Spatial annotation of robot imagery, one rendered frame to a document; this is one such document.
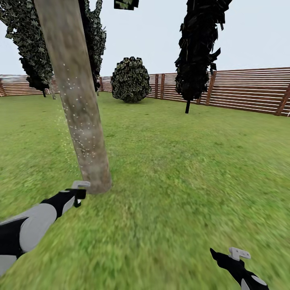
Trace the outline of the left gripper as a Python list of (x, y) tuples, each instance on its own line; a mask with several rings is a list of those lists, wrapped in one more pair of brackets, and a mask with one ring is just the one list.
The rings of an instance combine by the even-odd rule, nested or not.
[(86, 189), (73, 189), (73, 191), (76, 192), (76, 199), (84, 199), (85, 196), (86, 196), (86, 193), (87, 193), (87, 190)]

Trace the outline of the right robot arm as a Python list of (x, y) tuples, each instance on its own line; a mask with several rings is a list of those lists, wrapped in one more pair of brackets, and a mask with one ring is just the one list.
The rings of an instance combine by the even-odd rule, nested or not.
[(242, 290), (269, 290), (264, 281), (244, 268), (244, 262), (240, 260), (240, 257), (251, 259), (248, 252), (235, 247), (229, 248), (231, 253), (229, 255), (217, 253), (212, 248), (210, 248), (210, 251), (213, 259), (217, 260), (217, 265), (227, 269), (240, 284)]

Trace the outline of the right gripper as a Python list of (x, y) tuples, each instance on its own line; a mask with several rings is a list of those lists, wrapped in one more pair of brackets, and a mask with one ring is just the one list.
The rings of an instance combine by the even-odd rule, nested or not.
[(233, 277), (234, 269), (236, 267), (244, 267), (244, 262), (242, 260), (236, 261), (226, 254), (215, 252), (212, 248), (210, 248), (210, 251), (213, 259), (217, 260), (217, 265), (221, 268), (227, 269)]

